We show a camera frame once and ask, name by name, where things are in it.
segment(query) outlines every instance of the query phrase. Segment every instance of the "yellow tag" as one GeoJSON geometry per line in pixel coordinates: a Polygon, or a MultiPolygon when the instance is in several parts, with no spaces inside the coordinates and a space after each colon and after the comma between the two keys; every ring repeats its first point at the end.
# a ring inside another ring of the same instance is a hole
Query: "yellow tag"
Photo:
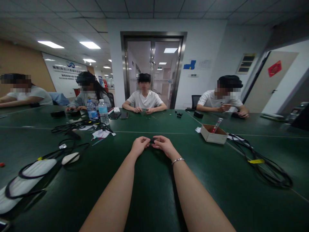
{"type": "Polygon", "coordinates": [[[262,159],[255,159],[255,160],[251,160],[251,161],[248,161],[249,163],[265,163],[264,160],[262,159]]]}

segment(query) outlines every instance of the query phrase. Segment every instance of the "open cardboard box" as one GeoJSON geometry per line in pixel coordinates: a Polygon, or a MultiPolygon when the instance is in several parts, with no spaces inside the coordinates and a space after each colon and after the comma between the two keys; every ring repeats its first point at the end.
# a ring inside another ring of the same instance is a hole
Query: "open cardboard box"
{"type": "Polygon", "coordinates": [[[215,133],[212,133],[214,127],[214,125],[203,124],[201,128],[203,138],[206,142],[225,144],[228,134],[220,127],[217,128],[215,133]]]}

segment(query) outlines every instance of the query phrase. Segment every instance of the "silver bracelet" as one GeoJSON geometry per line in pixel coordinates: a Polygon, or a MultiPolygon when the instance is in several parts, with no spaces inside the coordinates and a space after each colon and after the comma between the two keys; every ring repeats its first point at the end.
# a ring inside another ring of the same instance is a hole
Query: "silver bracelet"
{"type": "Polygon", "coordinates": [[[175,162],[180,161],[180,160],[185,161],[183,158],[179,158],[179,159],[174,160],[174,161],[172,162],[172,165],[173,165],[175,162]]]}

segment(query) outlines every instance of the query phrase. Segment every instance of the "metal door frame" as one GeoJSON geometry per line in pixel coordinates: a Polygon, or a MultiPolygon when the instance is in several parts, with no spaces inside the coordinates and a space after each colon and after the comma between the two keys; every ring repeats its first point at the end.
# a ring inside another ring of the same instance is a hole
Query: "metal door frame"
{"type": "Polygon", "coordinates": [[[163,41],[163,42],[179,42],[178,47],[178,59],[176,61],[175,71],[176,76],[174,79],[174,86],[172,90],[172,98],[171,98],[171,104],[170,109],[175,108],[176,103],[176,97],[178,92],[178,85],[179,85],[179,79],[180,79],[180,73],[181,73],[181,67],[183,62],[183,54],[185,49],[185,43],[187,39],[187,32],[120,32],[121,37],[121,51],[122,51],[122,65],[123,65],[123,78],[124,78],[124,88],[125,88],[125,97],[128,99],[130,97],[130,76],[129,76],[129,63],[128,63],[128,52],[127,52],[127,42],[128,41],[150,41],[150,62],[149,66],[151,66],[151,63],[153,64],[153,73],[150,73],[151,75],[151,89],[153,89],[154,84],[154,53],[155,53],[155,42],[156,41],[163,41]]]}

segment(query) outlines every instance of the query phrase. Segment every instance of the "door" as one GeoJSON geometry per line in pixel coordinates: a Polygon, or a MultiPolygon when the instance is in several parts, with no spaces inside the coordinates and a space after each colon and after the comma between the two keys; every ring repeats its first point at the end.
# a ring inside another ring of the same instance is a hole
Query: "door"
{"type": "Polygon", "coordinates": [[[140,73],[151,75],[151,91],[174,109],[180,75],[181,38],[126,38],[126,99],[138,90],[140,73]]]}
{"type": "Polygon", "coordinates": [[[251,113],[261,113],[298,53],[272,51],[246,100],[251,113]]]}

